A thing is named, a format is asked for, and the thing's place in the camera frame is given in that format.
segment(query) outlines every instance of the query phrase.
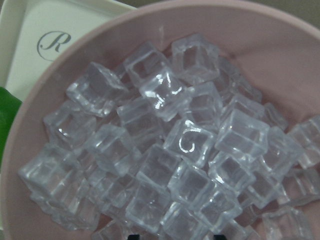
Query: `printed logo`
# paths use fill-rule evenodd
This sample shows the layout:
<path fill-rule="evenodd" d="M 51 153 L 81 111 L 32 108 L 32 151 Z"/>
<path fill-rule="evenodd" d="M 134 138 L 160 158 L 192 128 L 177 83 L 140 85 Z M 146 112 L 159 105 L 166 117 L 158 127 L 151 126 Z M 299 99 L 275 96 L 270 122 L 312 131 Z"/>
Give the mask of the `printed logo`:
<path fill-rule="evenodd" d="M 36 50 L 44 60 L 53 62 L 68 47 L 71 35 L 63 31 L 50 31 L 40 37 Z"/>

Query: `fake ice cube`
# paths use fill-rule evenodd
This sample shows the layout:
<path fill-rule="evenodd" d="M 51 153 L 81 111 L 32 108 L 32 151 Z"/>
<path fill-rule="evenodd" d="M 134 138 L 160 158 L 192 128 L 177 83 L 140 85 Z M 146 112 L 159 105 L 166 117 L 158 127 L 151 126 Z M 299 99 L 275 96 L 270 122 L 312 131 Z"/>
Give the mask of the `fake ice cube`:
<path fill-rule="evenodd" d="M 124 176 L 141 154 L 123 127 L 103 125 L 84 147 L 93 154 L 98 166 L 113 174 Z"/>
<path fill-rule="evenodd" d="M 157 233 L 160 220 L 171 204 L 170 194 L 158 191 L 141 182 L 133 199 L 126 207 L 125 216 L 150 233 Z"/>
<path fill-rule="evenodd" d="M 79 170 L 80 165 L 71 152 L 47 143 L 18 174 L 32 192 L 49 199 L 64 187 L 70 174 Z"/>
<path fill-rule="evenodd" d="M 155 115 L 169 122 L 190 99 L 186 87 L 178 80 L 169 67 L 164 67 L 157 75 L 139 88 L 141 95 L 148 100 Z"/>
<path fill-rule="evenodd" d="M 221 97 L 212 82 L 205 82 L 187 89 L 189 104 L 179 112 L 195 124 L 218 132 L 222 111 Z"/>
<path fill-rule="evenodd" d="M 170 63 L 162 52 L 147 41 L 127 57 L 123 65 L 133 85 L 139 88 L 143 83 L 155 78 L 163 68 L 170 66 Z"/>
<path fill-rule="evenodd" d="M 79 148 L 95 133 L 97 121 L 84 113 L 79 105 L 68 100 L 44 117 L 50 142 L 67 150 Z"/>
<path fill-rule="evenodd" d="M 255 182 L 248 186 L 246 194 L 259 209 L 265 207 L 269 202 L 281 194 L 281 183 L 272 177 L 265 176 L 257 171 L 253 172 Z"/>
<path fill-rule="evenodd" d="M 174 71 L 189 85 L 212 81 L 219 76 L 219 49 L 201 34 L 174 41 L 171 50 Z"/>
<path fill-rule="evenodd" d="M 202 168 L 208 161 L 217 135 L 200 127 L 188 119 L 178 120 L 163 147 L 181 156 L 191 164 Z"/>
<path fill-rule="evenodd" d="M 143 164 L 136 177 L 165 190 L 181 158 L 159 145 L 153 145 L 142 158 Z"/>
<path fill-rule="evenodd" d="M 67 96 L 82 108 L 98 117 L 107 116 L 128 89 L 108 68 L 92 62 L 84 75 L 66 90 Z"/>
<path fill-rule="evenodd" d="M 282 181 L 283 193 L 279 204 L 301 206 L 320 199 L 320 177 L 313 169 L 291 169 Z"/>
<path fill-rule="evenodd" d="M 178 202 L 171 204 L 161 224 L 164 232 L 173 240 L 199 240 L 208 232 L 208 228 Z"/>
<path fill-rule="evenodd" d="M 267 102 L 264 106 L 264 113 L 266 117 L 266 123 L 271 127 L 278 126 L 282 131 L 286 130 L 289 123 L 285 117 L 275 108 L 275 106 Z"/>
<path fill-rule="evenodd" d="M 238 109 L 222 123 L 215 148 L 235 158 L 254 159 L 267 152 L 269 126 Z"/>
<path fill-rule="evenodd" d="M 224 184 L 225 187 L 232 190 L 236 195 L 256 180 L 244 162 L 224 152 L 219 152 L 209 162 L 208 175 L 212 179 Z"/>
<path fill-rule="evenodd" d="M 122 127 L 128 131 L 142 153 L 158 142 L 159 136 L 163 135 L 158 118 L 148 101 L 142 97 L 118 107 L 117 113 Z"/>
<path fill-rule="evenodd" d="M 197 205 L 194 207 L 195 214 L 214 233 L 219 233 L 230 220 L 242 212 L 234 193 L 219 183 L 214 183 L 210 189 L 197 198 Z"/>
<path fill-rule="evenodd" d="M 313 240 L 313 234 L 302 211 L 290 206 L 262 215 L 267 240 Z"/>
<path fill-rule="evenodd" d="M 277 126 L 270 128 L 267 141 L 268 150 L 259 158 L 260 170 L 281 182 L 290 168 L 298 163 L 303 149 Z"/>
<path fill-rule="evenodd" d="M 288 134 L 304 149 L 299 159 L 301 167 L 306 169 L 320 163 L 320 115 L 295 125 Z"/>
<path fill-rule="evenodd" d="M 175 201 L 186 206 L 196 206 L 199 196 L 214 185 L 203 170 L 182 161 L 172 175 L 168 188 Z"/>

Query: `bowl rim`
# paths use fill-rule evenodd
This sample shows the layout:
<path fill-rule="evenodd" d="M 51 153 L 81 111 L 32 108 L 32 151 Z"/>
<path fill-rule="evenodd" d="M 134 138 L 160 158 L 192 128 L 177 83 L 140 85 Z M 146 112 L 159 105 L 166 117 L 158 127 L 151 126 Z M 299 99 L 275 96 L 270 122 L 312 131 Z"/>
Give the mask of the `bowl rim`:
<path fill-rule="evenodd" d="M 37 96 L 38 91 L 43 87 L 46 83 L 47 79 L 64 64 L 68 58 L 74 54 L 79 48 L 81 48 L 85 43 L 91 41 L 92 39 L 96 38 L 97 36 L 101 35 L 103 32 L 116 27 L 122 23 L 130 21 L 131 19 L 141 17 L 143 15 L 150 15 L 152 13 L 156 13 L 158 11 L 175 9 L 175 8 L 186 8 L 186 7 L 227 7 L 232 9 L 244 10 L 244 11 L 251 11 L 254 13 L 258 13 L 264 15 L 268 18 L 276 19 L 281 22 L 284 22 L 296 29 L 299 29 L 302 32 L 305 32 L 312 38 L 315 38 L 320 42 L 320 30 L 315 26 L 307 23 L 306 21 L 293 16 L 289 13 L 284 11 L 260 4 L 249 2 L 245 0 L 174 0 L 174 1 L 164 1 L 153 3 L 150 5 L 146 5 L 135 10 L 129 11 L 123 15 L 120 15 L 102 25 L 98 26 L 97 28 L 93 29 L 92 31 L 85 34 L 83 37 L 78 39 L 75 43 L 73 43 L 66 51 L 64 51 L 46 70 L 45 72 L 39 77 L 35 85 L 33 86 L 31 92 L 29 93 L 28 97 L 22 103 L 15 119 L 12 124 L 9 136 L 7 138 L 6 147 L 4 149 L 3 158 L 2 158 L 2 171 L 1 171 L 1 180 L 0 180 L 0 201 L 1 201 L 1 217 L 2 217 L 2 224 L 3 224 L 3 232 L 5 235 L 5 239 L 12 240 L 11 233 L 9 232 L 9 223 L 7 219 L 7 193 L 6 188 L 9 185 L 8 180 L 8 170 L 10 165 L 10 156 L 13 150 L 13 144 L 15 142 L 19 126 L 24 120 L 24 117 L 29 110 L 31 103 L 33 102 L 34 98 Z"/>

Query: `green object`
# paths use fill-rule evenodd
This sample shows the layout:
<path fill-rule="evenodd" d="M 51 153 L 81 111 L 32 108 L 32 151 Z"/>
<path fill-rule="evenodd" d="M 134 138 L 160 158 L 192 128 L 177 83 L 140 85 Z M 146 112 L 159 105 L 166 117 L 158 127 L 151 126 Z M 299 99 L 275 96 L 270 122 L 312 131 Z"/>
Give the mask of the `green object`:
<path fill-rule="evenodd" d="M 6 140 L 15 119 L 21 101 L 0 87 L 0 164 L 6 145 Z"/>

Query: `black object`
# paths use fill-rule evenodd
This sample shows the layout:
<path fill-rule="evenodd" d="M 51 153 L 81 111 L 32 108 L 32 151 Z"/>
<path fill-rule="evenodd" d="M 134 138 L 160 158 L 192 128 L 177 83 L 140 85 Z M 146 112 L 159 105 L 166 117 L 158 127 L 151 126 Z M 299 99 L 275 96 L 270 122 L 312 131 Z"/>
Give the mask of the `black object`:
<path fill-rule="evenodd" d="M 227 240 L 225 235 L 213 235 L 213 240 Z"/>
<path fill-rule="evenodd" d="M 139 234 L 129 235 L 127 240 L 140 240 L 140 235 Z"/>

